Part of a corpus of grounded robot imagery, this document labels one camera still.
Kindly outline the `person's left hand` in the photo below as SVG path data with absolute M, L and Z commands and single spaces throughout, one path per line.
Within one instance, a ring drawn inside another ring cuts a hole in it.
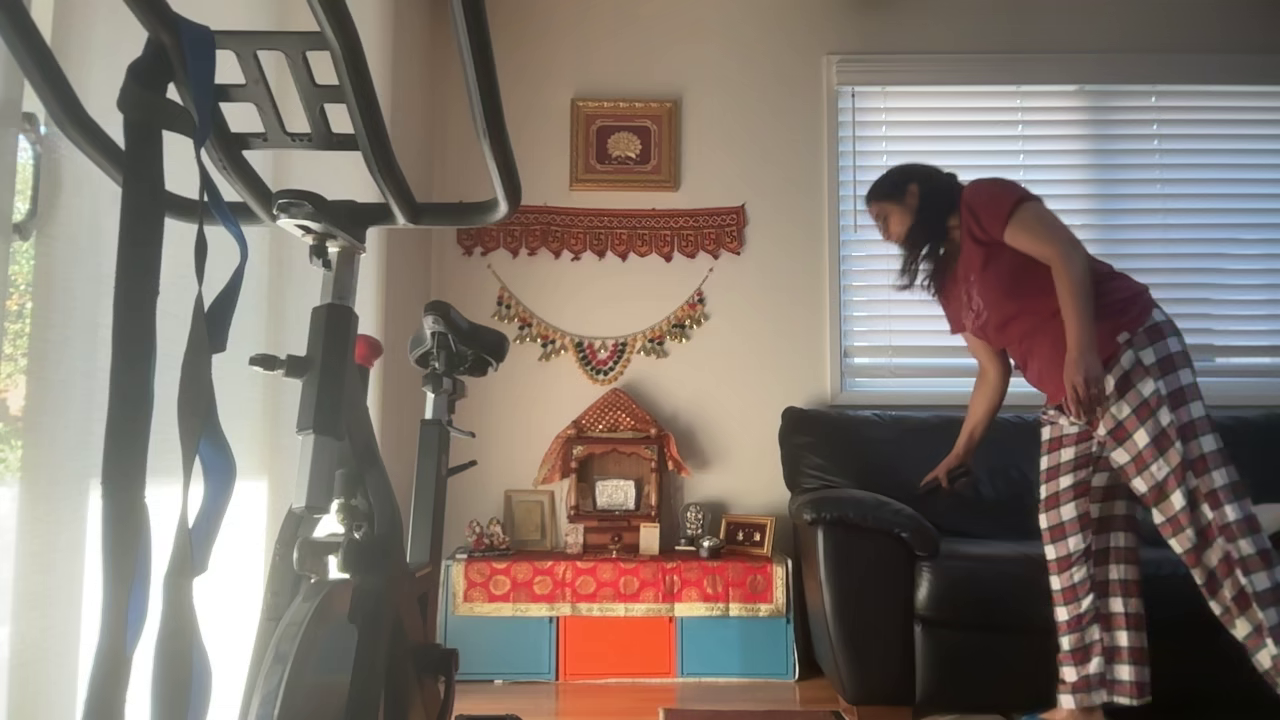
M 1062 405 L 1075 421 L 1093 423 L 1105 405 L 1105 370 L 1089 345 L 1070 347 L 1064 359 Z

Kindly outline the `person's right hand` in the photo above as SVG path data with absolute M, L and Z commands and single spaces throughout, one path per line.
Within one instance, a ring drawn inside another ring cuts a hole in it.
M 946 489 L 968 475 L 966 460 L 963 455 L 948 454 L 919 484 L 922 493 Z

